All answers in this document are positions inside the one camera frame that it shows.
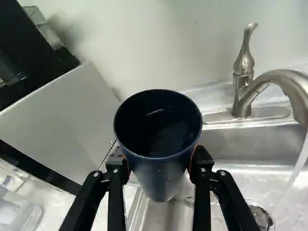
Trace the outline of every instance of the cup rim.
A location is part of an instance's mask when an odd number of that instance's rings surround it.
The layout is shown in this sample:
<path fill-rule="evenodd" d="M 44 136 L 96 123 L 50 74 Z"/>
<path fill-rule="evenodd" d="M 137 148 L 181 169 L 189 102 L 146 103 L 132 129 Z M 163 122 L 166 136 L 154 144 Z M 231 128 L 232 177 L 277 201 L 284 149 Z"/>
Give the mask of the cup rim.
<path fill-rule="evenodd" d="M 119 109 L 121 108 L 121 106 L 122 106 L 127 100 L 129 100 L 129 99 L 132 98 L 132 97 L 135 97 L 136 95 L 139 95 L 139 94 L 142 94 L 142 93 L 145 93 L 145 92 L 148 92 L 148 91 L 154 91 L 154 90 L 158 90 L 158 91 L 168 91 L 168 92 L 177 93 L 177 94 L 180 94 L 180 95 L 184 96 L 187 100 L 189 100 L 189 101 L 196 107 L 196 109 L 198 109 L 199 114 L 200 114 L 200 129 L 199 129 L 199 131 L 198 131 L 198 133 L 197 133 L 197 135 L 196 135 L 196 138 L 193 140 L 193 142 L 192 142 L 190 145 L 188 145 L 185 149 L 183 149 L 182 151 L 177 152 L 177 153 L 172 154 L 172 155 L 169 155 L 169 156 L 164 156 L 164 157 L 147 157 L 147 156 L 139 155 L 139 154 L 137 154 L 137 153 L 131 151 L 130 149 L 128 149 L 128 148 L 120 141 L 120 139 L 117 137 L 116 132 L 115 132 L 115 131 L 116 131 L 116 129 L 115 129 L 115 119 L 116 119 L 116 115 L 117 115 Z M 200 137 L 200 134 L 201 134 L 201 132 L 202 132 L 202 126 L 203 126 L 203 122 L 202 122 L 202 113 L 200 112 L 200 109 L 199 109 L 199 107 L 196 105 L 196 103 L 195 103 L 192 99 L 190 99 L 188 96 L 186 96 L 186 95 L 184 95 L 184 94 L 182 94 L 182 93 L 180 93 L 180 92 L 177 92 L 177 91 L 174 91 L 174 90 L 168 90 L 168 89 L 150 89 L 150 90 L 143 90 L 143 91 L 140 91 L 140 92 L 138 92 L 138 93 L 136 93 L 136 94 L 131 95 L 130 97 L 128 97 L 126 100 L 124 100 L 124 101 L 120 104 L 120 106 L 118 107 L 118 109 L 117 109 L 117 111 L 116 111 L 116 113 L 115 113 L 115 117 L 114 117 L 114 120 L 113 120 L 114 134 L 115 134 L 115 136 L 116 136 L 116 140 L 117 140 L 117 142 L 119 143 L 120 147 L 124 147 L 126 150 L 128 150 L 132 155 L 134 155 L 134 156 L 136 156 L 136 157 L 139 157 L 139 158 L 142 158 L 142 159 L 145 159 L 145 160 L 158 160 L 158 161 L 159 161 L 159 160 L 171 159 L 171 158 L 174 158 L 174 157 L 176 157 L 176 156 L 180 156 L 180 155 L 182 155 L 184 152 L 186 152 L 186 151 L 188 151 L 189 149 L 191 149 L 192 146 L 195 146 L 195 144 L 196 144 L 196 142 L 198 141 L 198 139 L 199 139 L 199 137 Z"/>

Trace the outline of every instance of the faucet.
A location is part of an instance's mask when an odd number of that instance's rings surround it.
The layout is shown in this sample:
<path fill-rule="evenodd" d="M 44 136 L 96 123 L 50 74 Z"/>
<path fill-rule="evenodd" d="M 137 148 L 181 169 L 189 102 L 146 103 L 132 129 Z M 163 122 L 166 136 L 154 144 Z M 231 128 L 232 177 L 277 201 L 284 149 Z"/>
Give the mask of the faucet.
<path fill-rule="evenodd" d="M 289 97 L 294 119 L 308 128 L 308 76 L 299 71 L 278 69 L 261 74 L 255 80 L 255 61 L 249 51 L 249 40 L 257 23 L 244 29 L 244 39 L 239 55 L 233 65 L 234 103 L 231 115 L 246 118 L 251 115 L 251 103 L 270 84 L 279 85 Z"/>

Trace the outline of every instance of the faucet handle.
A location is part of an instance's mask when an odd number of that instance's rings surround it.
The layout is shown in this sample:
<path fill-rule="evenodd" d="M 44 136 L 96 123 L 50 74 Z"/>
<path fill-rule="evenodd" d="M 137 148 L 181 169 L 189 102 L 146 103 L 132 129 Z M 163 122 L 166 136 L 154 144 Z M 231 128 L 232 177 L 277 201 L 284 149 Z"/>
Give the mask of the faucet handle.
<path fill-rule="evenodd" d="M 250 23 L 244 28 L 242 47 L 233 65 L 234 75 L 250 75 L 254 71 L 255 61 L 249 51 L 249 40 L 258 23 Z"/>

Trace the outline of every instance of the faucet spout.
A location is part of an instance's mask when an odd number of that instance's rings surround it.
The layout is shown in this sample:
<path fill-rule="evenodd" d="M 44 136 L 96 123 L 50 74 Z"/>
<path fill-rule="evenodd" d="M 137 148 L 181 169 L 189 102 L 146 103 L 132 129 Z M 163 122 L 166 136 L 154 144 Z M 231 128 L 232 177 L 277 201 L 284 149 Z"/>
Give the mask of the faucet spout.
<path fill-rule="evenodd" d="M 269 83 L 275 83 L 284 90 L 290 99 L 294 119 L 308 128 L 308 76 L 295 70 L 271 70 L 261 74 L 249 86 L 243 86 L 231 114 L 237 118 L 250 116 L 251 103 Z"/>

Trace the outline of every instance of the sink drain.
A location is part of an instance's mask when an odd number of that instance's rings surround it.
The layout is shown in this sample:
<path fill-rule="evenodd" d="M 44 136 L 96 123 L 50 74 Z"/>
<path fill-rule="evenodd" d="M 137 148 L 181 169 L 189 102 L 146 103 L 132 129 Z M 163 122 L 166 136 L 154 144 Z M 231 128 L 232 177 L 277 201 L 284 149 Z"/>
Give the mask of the sink drain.
<path fill-rule="evenodd" d="M 264 208 L 258 205 L 248 204 L 248 206 L 260 228 L 260 231 L 275 231 L 274 221 Z"/>

